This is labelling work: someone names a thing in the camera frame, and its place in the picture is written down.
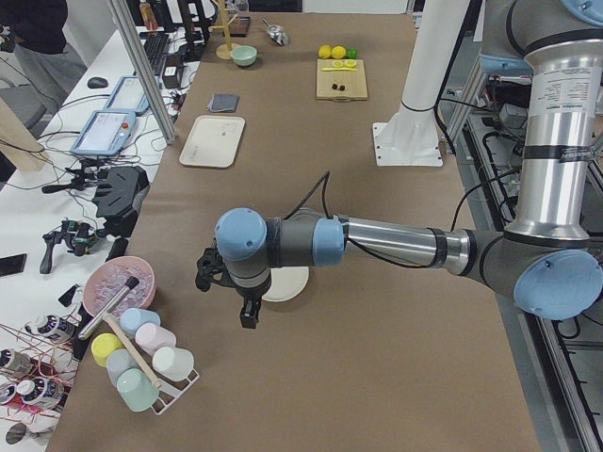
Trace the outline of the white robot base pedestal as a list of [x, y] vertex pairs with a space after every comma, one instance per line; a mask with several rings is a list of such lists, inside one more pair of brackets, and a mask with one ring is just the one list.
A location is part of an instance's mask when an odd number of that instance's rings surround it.
[[434, 108], [469, 5], [469, 0], [425, 3], [399, 110], [389, 121], [373, 124], [378, 166], [443, 165]]

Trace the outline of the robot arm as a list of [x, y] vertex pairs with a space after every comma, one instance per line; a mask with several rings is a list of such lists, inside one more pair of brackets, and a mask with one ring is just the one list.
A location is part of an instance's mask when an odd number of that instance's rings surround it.
[[589, 308], [602, 269], [579, 223], [594, 158], [595, 102], [602, 77], [598, 1], [490, 1], [483, 63], [525, 61], [533, 71], [520, 190], [500, 233], [415, 228], [297, 205], [284, 218], [247, 207], [224, 213], [197, 264], [196, 285], [235, 289], [244, 328], [259, 320], [274, 268], [334, 266], [348, 248], [405, 268], [444, 268], [511, 298], [523, 311], [564, 320]]

